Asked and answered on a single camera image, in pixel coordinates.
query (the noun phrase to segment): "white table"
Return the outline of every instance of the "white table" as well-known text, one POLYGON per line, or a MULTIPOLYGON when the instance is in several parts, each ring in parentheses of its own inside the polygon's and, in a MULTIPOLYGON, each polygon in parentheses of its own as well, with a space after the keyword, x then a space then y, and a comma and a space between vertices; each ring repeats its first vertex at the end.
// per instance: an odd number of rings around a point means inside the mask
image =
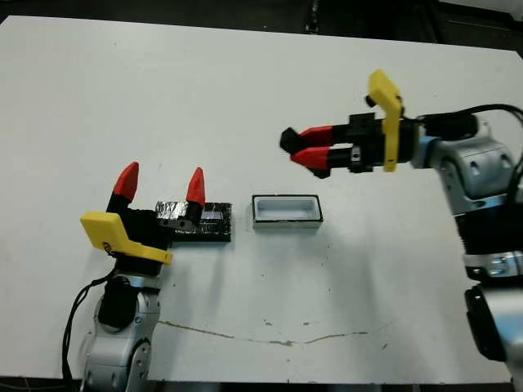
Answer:
MULTIPOLYGON (((403 165, 394 175, 340 169, 318 180, 279 149, 288 126, 344 123, 369 111, 363 97, 377 68, 400 87, 410 116, 491 102, 523 106, 523 63, 509 51, 5 20, 0 374, 60 376, 73 298, 112 266, 78 218, 103 211, 118 174, 137 160, 134 207, 182 199, 197 166, 208 201, 234 205, 231 243, 173 249, 151 378, 507 381, 504 366, 481 357, 469 332, 463 292, 473 282, 436 173, 403 165), (254 231, 251 195, 272 193, 318 194, 323 225, 254 231)), ((517 152, 516 122, 488 118, 517 152)), ((75 319, 76 376, 101 293, 93 290, 75 319)))

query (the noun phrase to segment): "dark floor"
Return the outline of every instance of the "dark floor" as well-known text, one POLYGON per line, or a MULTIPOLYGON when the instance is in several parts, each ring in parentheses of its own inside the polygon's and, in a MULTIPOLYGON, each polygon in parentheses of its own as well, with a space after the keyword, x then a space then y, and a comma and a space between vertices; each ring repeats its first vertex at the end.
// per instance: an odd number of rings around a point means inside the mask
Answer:
MULTIPOLYGON (((318 33, 344 37, 437 42, 518 51, 523 27, 508 14, 452 6, 436 0, 0 0, 0 21, 9 15, 124 20, 168 25, 318 33)), ((61 381, 4 378, 0 392, 60 390, 61 381)), ((277 390, 289 385, 258 385, 277 390)), ((304 385, 296 385, 302 390, 304 385)), ((307 389, 326 390, 325 385, 307 389)), ((223 385, 221 390, 253 390, 253 385, 223 385)), ((412 391, 411 385, 384 387, 412 391)), ((508 392, 509 385, 424 385, 422 392, 508 392)))

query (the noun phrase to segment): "small white box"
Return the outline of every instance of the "small white box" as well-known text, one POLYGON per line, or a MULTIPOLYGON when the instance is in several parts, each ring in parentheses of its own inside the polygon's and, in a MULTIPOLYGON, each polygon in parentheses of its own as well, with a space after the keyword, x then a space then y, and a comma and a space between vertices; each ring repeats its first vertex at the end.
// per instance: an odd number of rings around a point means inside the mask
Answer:
POLYGON ((315 194, 253 195, 253 228, 320 227, 324 221, 320 199, 315 194))

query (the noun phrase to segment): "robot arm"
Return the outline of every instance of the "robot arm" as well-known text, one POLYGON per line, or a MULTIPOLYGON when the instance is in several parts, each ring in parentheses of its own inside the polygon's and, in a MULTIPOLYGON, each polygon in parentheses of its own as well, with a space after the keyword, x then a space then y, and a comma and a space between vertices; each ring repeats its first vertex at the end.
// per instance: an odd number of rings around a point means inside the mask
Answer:
POLYGON ((465 247, 467 276, 479 281, 465 292, 476 346, 486 358, 505 362, 516 390, 523 391, 522 163, 515 165, 507 146, 491 136, 489 124, 473 114, 506 109, 523 121, 523 112, 510 105, 484 105, 407 119, 399 91, 382 71, 371 75, 366 100, 379 104, 386 118, 353 114, 344 125, 301 134, 288 128, 280 147, 319 178, 335 167, 360 173, 384 166, 392 172, 396 163, 406 162, 438 172, 465 247), (398 110, 402 119, 395 122, 398 110), (397 123, 395 130, 391 123, 397 123), (330 149, 338 143, 351 146, 330 149))
POLYGON ((132 210, 138 182, 138 163, 123 170, 106 212, 88 212, 81 218, 93 247, 116 259, 113 271, 85 287, 74 302, 64 334, 62 372, 72 389, 67 363, 74 312, 90 287, 105 283, 105 293, 94 314, 95 331, 87 354, 82 391, 131 392, 145 389, 151 359, 151 341, 160 316, 162 265, 171 263, 167 249, 180 230, 200 230, 205 208, 203 172, 196 169, 176 216, 162 220, 152 210, 132 210))

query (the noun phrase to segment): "crack on table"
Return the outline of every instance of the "crack on table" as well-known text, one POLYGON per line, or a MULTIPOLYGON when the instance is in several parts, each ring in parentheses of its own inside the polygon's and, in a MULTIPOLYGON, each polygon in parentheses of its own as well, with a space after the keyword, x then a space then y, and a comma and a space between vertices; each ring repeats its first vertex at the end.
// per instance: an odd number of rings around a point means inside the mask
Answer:
POLYGON ((235 339, 237 341, 248 341, 250 343, 262 343, 265 345, 282 345, 284 347, 293 347, 294 345, 311 345, 313 343, 316 343, 318 341, 324 341, 326 339, 334 339, 334 338, 339 338, 339 337, 369 334, 367 331, 353 331, 350 333, 335 333, 335 334, 320 336, 320 337, 316 337, 315 339, 312 339, 310 341, 262 341, 262 340, 258 340, 258 339, 237 337, 237 336, 233 336, 233 335, 227 335, 225 333, 207 331, 205 329, 200 329, 200 328, 187 327, 186 325, 173 323, 171 321, 160 320, 160 321, 158 321, 158 324, 163 324, 163 325, 167 325, 169 327, 174 327, 174 328, 185 329, 186 331, 192 331, 192 332, 204 333, 207 335, 212 335, 212 336, 217 336, 217 337, 223 337, 226 339, 235 339))

